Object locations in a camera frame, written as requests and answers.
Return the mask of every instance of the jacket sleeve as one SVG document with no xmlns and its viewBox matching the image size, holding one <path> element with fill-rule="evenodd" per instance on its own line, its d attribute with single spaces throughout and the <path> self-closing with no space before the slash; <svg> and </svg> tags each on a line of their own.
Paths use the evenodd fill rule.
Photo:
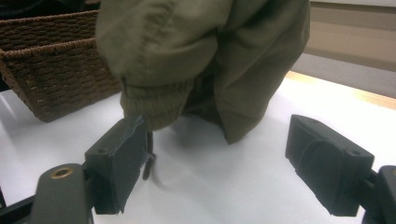
<svg viewBox="0 0 396 224">
<path fill-rule="evenodd" d="M 122 83 L 125 117 L 151 130 L 180 114 L 193 80 L 214 57 L 232 0 L 103 0 L 96 43 Z"/>
</svg>

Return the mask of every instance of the jacket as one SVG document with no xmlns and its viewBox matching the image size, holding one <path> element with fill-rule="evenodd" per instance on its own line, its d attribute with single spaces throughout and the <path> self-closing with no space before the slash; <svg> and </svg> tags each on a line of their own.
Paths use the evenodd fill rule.
<svg viewBox="0 0 396 224">
<path fill-rule="evenodd" d="M 95 39 L 126 118 L 151 131 L 183 113 L 252 130 L 304 50 L 309 0 L 102 0 Z"/>
</svg>

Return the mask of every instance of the clothing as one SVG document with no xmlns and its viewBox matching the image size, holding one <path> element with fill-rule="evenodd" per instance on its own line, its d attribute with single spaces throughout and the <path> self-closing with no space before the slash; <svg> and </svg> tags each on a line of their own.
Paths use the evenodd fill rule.
<svg viewBox="0 0 396 224">
<path fill-rule="evenodd" d="M 229 143 L 262 119 L 309 37 L 309 0 L 102 0 L 99 53 L 125 117 L 154 131 L 192 113 Z"/>
</svg>

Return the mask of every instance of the olive green fabric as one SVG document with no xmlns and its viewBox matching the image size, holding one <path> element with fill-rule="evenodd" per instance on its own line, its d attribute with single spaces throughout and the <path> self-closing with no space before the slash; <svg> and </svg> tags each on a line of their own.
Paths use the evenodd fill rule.
<svg viewBox="0 0 396 224">
<path fill-rule="evenodd" d="M 229 143 L 261 121 L 308 37 L 308 0 L 102 0 L 96 25 L 126 118 L 155 131 L 197 114 Z"/>
</svg>

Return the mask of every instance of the wicker basket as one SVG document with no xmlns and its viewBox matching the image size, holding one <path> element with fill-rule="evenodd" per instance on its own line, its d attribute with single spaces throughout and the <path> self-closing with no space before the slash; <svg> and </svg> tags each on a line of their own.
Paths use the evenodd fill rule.
<svg viewBox="0 0 396 224">
<path fill-rule="evenodd" d="M 0 72 L 35 116 L 52 121 L 120 91 L 99 57 L 97 11 L 0 21 Z"/>
</svg>

